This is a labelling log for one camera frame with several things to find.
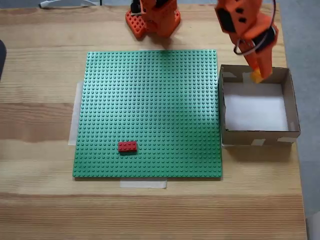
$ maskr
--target lego brick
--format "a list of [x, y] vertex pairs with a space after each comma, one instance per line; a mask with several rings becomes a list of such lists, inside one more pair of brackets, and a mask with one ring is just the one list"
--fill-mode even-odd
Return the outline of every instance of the lego brick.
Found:
[[73, 176], [221, 177], [217, 75], [214, 50], [89, 52]]
[[118, 152], [136, 152], [137, 151], [137, 142], [136, 141], [120, 141], [118, 142]]

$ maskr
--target open cardboard box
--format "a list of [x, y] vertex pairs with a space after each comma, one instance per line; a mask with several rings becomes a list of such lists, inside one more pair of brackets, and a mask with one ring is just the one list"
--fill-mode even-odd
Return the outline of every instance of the open cardboard box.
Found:
[[291, 145], [300, 135], [295, 91], [288, 68], [274, 67], [262, 83], [249, 66], [222, 65], [219, 73], [223, 145]]

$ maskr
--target white tape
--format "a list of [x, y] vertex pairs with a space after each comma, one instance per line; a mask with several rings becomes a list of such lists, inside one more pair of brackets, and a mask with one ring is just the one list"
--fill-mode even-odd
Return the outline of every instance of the white tape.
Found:
[[265, 139], [254, 139], [251, 143], [251, 146], [262, 146], [265, 142]]
[[120, 188], [165, 189], [166, 187], [165, 177], [126, 177], [120, 180]]
[[292, 121], [292, 122], [290, 122], [290, 131], [294, 132], [295, 130], [296, 130], [295, 123]]
[[76, 85], [71, 126], [70, 126], [70, 134], [69, 134], [69, 142], [68, 142], [68, 145], [71, 145], [71, 146], [75, 146], [77, 142], [83, 87], [84, 87], [83, 81], [78, 82]]
[[224, 78], [236, 78], [236, 76], [233, 73], [228, 71], [224, 71], [222, 74]]
[[285, 142], [285, 143], [294, 143], [296, 141], [295, 137], [280, 137], [277, 140], [278, 142]]

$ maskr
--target black object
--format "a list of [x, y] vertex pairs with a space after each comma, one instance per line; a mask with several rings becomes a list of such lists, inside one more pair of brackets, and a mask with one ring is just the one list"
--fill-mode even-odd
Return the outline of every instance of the black object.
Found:
[[0, 80], [1, 80], [1, 74], [4, 69], [5, 61], [7, 56], [7, 49], [3, 41], [0, 40]]
[[220, 19], [223, 30], [225, 30], [229, 33], [235, 33], [236, 29], [235, 29], [234, 23], [232, 22], [232, 18], [231, 18], [230, 13], [228, 11], [224, 10], [223, 8], [219, 8], [216, 11], [216, 13]]
[[168, 0], [156, 0], [155, 7], [157, 9], [161, 8], [163, 5], [165, 5], [168, 2]]
[[265, 37], [265, 35], [267, 34], [266, 36], [266, 39], [263, 41], [263, 43], [261, 44], [261, 46], [259, 46], [255, 52], [256, 53], [259, 53], [260, 51], [262, 51], [263, 49], [265, 49], [267, 46], [269, 46], [274, 40], [275, 40], [275, 37], [276, 37], [276, 34], [275, 34], [275, 30], [273, 27], [270, 27], [268, 28], [267, 30], [263, 31], [262, 33], [260, 33], [258, 36], [256, 36], [254, 39], [252, 39], [252, 41], [254, 42], [255, 45], [258, 45]]
[[141, 14], [140, 0], [133, 0], [130, 5], [130, 10], [133, 15]]

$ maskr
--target wooden table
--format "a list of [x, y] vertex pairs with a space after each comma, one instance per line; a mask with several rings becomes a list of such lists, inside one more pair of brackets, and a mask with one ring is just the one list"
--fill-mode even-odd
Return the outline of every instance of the wooden table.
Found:
[[[169, 179], [125, 189], [119, 179], [74, 181], [68, 145], [88, 51], [216, 49], [235, 56], [213, 5], [180, 5], [171, 39], [136, 40], [128, 7], [0, 11], [7, 60], [0, 81], [0, 239], [301, 240], [306, 238], [297, 147], [230, 147], [223, 179]], [[271, 13], [264, 5], [263, 12]], [[286, 66], [279, 12], [273, 65]]]

